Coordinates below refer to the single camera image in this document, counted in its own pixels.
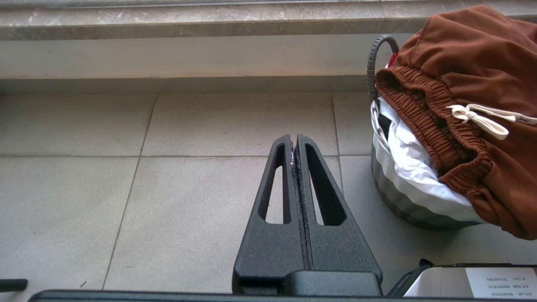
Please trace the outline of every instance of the white cloth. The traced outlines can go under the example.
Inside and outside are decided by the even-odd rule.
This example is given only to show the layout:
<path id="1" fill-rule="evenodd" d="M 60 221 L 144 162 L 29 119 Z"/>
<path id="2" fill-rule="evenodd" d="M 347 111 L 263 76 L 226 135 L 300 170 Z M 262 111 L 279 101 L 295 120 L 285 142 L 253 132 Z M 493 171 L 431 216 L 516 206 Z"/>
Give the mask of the white cloth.
<path id="1" fill-rule="evenodd" d="M 388 147 L 399 177 L 427 195 L 470 207 L 473 210 L 470 201 L 465 196 L 438 181 L 438 173 L 425 148 L 397 112 L 382 97 L 379 97 L 379 101 L 380 113 L 391 120 Z"/>

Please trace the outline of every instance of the white wall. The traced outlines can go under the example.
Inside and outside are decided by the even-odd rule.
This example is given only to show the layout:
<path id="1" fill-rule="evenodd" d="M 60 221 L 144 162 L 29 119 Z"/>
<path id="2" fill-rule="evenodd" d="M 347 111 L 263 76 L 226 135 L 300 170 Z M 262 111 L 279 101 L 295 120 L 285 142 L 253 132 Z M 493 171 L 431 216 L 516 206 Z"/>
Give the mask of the white wall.
<path id="1" fill-rule="evenodd" d="M 400 44 L 411 34 L 395 34 Z M 0 41 L 0 78 L 365 74 L 377 34 Z M 384 46 L 378 66 L 391 51 Z"/>

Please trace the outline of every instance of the white drawstring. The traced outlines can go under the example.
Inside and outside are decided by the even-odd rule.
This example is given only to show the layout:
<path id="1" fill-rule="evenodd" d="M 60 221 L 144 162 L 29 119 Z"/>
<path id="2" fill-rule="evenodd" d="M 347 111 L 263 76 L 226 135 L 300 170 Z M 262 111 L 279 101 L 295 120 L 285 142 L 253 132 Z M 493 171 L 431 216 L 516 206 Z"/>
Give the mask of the white drawstring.
<path id="1" fill-rule="evenodd" d="M 490 116 L 502 118 L 512 123 L 518 121 L 528 125 L 537 124 L 537 118 L 531 118 L 517 112 L 489 108 L 477 104 L 469 104 L 466 107 L 462 105 L 452 105 L 448 106 L 447 108 L 451 109 L 451 113 L 454 117 L 462 119 L 463 123 L 467 123 L 469 120 L 471 120 L 475 122 L 481 129 L 487 131 L 490 135 L 499 140 L 504 140 L 509 134 L 509 131 L 497 122 L 489 118 L 479 116 L 472 110 L 481 111 Z"/>

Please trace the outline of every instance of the gray tile floor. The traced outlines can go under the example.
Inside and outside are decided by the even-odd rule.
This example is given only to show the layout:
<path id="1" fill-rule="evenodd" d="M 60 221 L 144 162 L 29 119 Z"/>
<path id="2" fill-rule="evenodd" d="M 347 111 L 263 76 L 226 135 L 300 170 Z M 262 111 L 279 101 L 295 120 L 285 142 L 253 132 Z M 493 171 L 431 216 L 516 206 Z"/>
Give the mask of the gray tile floor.
<path id="1" fill-rule="evenodd" d="M 387 291 L 421 257 L 537 263 L 495 226 L 428 232 L 371 178 L 365 94 L 72 95 L 0 99 L 0 278 L 44 289 L 230 292 L 272 141 L 313 138 Z"/>

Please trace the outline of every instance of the gray basket handle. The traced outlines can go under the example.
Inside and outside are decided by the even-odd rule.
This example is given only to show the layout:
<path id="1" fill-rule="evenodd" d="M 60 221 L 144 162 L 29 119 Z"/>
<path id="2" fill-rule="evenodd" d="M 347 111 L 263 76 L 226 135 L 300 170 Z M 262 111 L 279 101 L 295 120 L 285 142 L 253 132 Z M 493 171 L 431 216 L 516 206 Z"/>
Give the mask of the gray basket handle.
<path id="1" fill-rule="evenodd" d="M 369 100 L 371 102 L 377 102 L 377 98 L 379 97 L 379 94 L 375 88 L 375 61 L 376 53 L 379 51 L 380 46 L 384 42 L 388 42 L 388 44 L 390 44 L 391 52 L 399 52 L 399 45 L 397 45 L 397 41 L 389 34 L 381 35 L 377 38 L 377 40 L 375 40 L 375 43 L 373 43 L 373 47 L 371 47 L 371 51 L 369 52 L 369 57 L 367 59 L 367 90 L 369 91 Z"/>

